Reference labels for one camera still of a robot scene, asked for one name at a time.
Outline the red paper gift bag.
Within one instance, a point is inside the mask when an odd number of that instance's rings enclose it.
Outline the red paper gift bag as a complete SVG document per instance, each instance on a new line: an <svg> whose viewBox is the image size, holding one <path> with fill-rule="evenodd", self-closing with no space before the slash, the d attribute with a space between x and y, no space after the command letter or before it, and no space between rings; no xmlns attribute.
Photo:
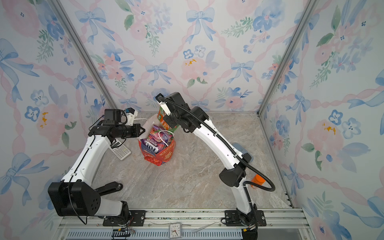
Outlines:
<svg viewBox="0 0 384 240"><path fill-rule="evenodd" d="M143 128L145 132L138 137L138 142L144 159L156 166L169 162L176 146L176 129L164 128L157 114L147 119Z"/></svg>

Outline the purple Fox's candy bag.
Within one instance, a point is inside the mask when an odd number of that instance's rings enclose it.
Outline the purple Fox's candy bag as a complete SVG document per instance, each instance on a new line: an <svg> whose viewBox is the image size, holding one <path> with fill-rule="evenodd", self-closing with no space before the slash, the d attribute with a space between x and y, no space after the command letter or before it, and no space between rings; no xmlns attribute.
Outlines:
<svg viewBox="0 0 384 240"><path fill-rule="evenodd" d="M173 135L174 133L153 125L148 136L145 139L141 139L141 143L153 153L158 154L170 146L174 138Z"/></svg>

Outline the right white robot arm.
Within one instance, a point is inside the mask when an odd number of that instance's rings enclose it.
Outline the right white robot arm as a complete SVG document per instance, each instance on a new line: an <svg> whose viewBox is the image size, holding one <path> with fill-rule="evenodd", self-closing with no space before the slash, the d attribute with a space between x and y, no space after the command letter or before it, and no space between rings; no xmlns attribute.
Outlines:
<svg viewBox="0 0 384 240"><path fill-rule="evenodd" d="M171 114L165 116L165 121L171 127L179 125L186 132L193 133L217 155L225 167L219 174L221 181L231 188L237 210L248 215L252 211L252 200L246 193L244 186L246 166L239 160L243 154L227 142L206 114L203 114L202 118L202 121L199 122L190 114L185 114L179 118Z"/></svg>

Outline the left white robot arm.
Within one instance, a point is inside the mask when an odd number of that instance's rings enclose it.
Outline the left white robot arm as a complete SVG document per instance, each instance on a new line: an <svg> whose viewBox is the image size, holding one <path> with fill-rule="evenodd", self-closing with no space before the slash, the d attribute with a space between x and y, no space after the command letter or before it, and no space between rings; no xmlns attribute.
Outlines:
<svg viewBox="0 0 384 240"><path fill-rule="evenodd" d="M91 185L105 152L116 139L137 138L145 133L140 124L99 125L91 128L86 145L69 172L48 188L52 204L60 217L118 217L130 219L125 201L102 197Z"/></svg>

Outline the green noodle packet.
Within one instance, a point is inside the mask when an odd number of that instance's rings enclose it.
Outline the green noodle packet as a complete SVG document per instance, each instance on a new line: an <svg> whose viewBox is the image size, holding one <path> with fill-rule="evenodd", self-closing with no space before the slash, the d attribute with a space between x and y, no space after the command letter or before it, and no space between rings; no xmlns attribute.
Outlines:
<svg viewBox="0 0 384 240"><path fill-rule="evenodd" d="M179 125L177 124L171 124L171 125L168 124L167 122L168 115L165 113L165 111L161 107L159 108L157 119L159 120L163 128L167 131L174 133L179 128Z"/></svg>

